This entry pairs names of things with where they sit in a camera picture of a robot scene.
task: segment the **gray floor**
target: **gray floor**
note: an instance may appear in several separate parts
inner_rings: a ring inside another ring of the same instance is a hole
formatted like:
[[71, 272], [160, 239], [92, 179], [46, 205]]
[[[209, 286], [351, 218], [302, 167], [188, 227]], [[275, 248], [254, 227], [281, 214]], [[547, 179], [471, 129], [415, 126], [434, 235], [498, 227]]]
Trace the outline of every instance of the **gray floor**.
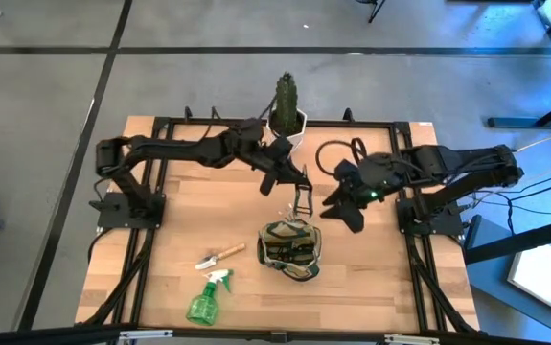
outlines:
[[[122, 4], [1, 0], [0, 45], [107, 46]], [[333, 0], [142, 0], [132, 6], [122, 45], [551, 47], [530, 5], [389, 1], [371, 26], [365, 23], [369, 11]], [[103, 60], [0, 55], [0, 217], [7, 222], [0, 231], [0, 331], [12, 327]], [[197, 116], [211, 105], [223, 116], [256, 115], [283, 71], [294, 74], [300, 106], [314, 119], [338, 119], [349, 106], [362, 120], [430, 121], [440, 143], [460, 149], [519, 147], [551, 133], [483, 125], [490, 116], [551, 109], [550, 56], [117, 56], [36, 327], [74, 320], [97, 219], [87, 204], [95, 198], [96, 142], [118, 135], [127, 115], [181, 116], [184, 105]], [[551, 142], [518, 160], [527, 176], [551, 169]], [[551, 211], [551, 193], [519, 204]], [[506, 209], [477, 210], [505, 225]], [[514, 222], [523, 231], [551, 217], [516, 210]], [[517, 311], [481, 292], [475, 297], [485, 331], [549, 340], [547, 329]]]

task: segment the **spray bottle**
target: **spray bottle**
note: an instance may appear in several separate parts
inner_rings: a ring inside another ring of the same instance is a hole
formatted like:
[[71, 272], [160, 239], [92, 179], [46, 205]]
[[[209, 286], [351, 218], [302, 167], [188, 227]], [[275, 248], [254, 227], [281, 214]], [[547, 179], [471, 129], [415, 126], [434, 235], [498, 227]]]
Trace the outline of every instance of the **spray bottle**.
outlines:
[[218, 315], [218, 302], [214, 298], [218, 282], [222, 282], [226, 290], [230, 292], [229, 279], [231, 275], [233, 275], [232, 269], [219, 269], [205, 274], [209, 282], [202, 291], [202, 294], [199, 294], [192, 300], [190, 309], [186, 314], [186, 318], [190, 322], [202, 326], [213, 326]]

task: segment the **black robotic arm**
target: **black robotic arm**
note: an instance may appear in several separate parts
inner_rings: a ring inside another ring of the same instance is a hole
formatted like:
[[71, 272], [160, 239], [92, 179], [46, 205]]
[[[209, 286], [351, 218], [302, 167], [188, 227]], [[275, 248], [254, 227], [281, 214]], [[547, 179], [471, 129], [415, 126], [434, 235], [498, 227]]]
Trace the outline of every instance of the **black robotic arm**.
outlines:
[[152, 193], [149, 186], [140, 184], [130, 172], [146, 159], [195, 161], [216, 169], [239, 159], [252, 170], [265, 173], [260, 187], [265, 196], [276, 183], [311, 190], [306, 174], [298, 170], [289, 158], [292, 144], [280, 137], [267, 145], [261, 142], [263, 135], [262, 122], [252, 118], [230, 126], [217, 136], [198, 141], [152, 139], [142, 135], [102, 140], [97, 145], [96, 173], [102, 178], [112, 179], [122, 193], [108, 193], [104, 200], [90, 202], [101, 211], [99, 226], [159, 226], [164, 196]]
[[384, 201], [405, 187], [444, 185], [436, 193], [397, 200], [399, 224], [403, 232], [413, 234], [459, 235], [462, 228], [457, 225], [460, 221], [456, 222], [461, 211], [457, 199], [481, 188], [515, 185], [524, 175], [504, 145], [466, 150], [426, 145], [404, 149], [400, 157], [391, 153], [367, 155], [363, 148], [353, 150], [363, 159], [357, 160], [357, 166], [347, 160], [337, 165], [334, 178], [339, 186], [324, 200], [323, 204], [331, 207], [320, 216], [342, 219], [355, 233], [364, 227], [359, 210], [369, 203]]

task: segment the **gardening tool bag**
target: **gardening tool bag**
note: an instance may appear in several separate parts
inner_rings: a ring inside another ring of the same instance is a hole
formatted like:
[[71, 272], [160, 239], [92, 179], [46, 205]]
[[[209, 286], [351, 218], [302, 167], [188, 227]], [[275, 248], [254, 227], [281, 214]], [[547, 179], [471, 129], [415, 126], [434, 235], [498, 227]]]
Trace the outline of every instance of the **gardening tool bag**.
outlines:
[[258, 261], [297, 282], [306, 282], [320, 272], [321, 249], [320, 229], [300, 219], [273, 222], [259, 232]]

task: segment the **white flower pot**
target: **white flower pot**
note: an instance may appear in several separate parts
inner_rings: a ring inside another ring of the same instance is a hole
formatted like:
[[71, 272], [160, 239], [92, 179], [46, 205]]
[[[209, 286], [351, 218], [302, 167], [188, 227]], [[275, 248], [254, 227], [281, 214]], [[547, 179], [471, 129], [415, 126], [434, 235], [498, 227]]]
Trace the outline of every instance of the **white flower pot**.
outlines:
[[[296, 109], [296, 112], [300, 114], [301, 117], [303, 117], [303, 127], [298, 134], [294, 134], [286, 137], [286, 139], [292, 144], [291, 152], [294, 152], [298, 147], [301, 146], [301, 143], [303, 143], [303, 137], [305, 136], [305, 128], [307, 126], [307, 114], [304, 113], [303, 110], [301, 109]], [[271, 120], [270, 117], [266, 119], [266, 128], [273, 136], [273, 140], [275, 140], [276, 138], [279, 138], [280, 135], [275, 130], [271, 129], [271, 126], [269, 124], [270, 120]]]

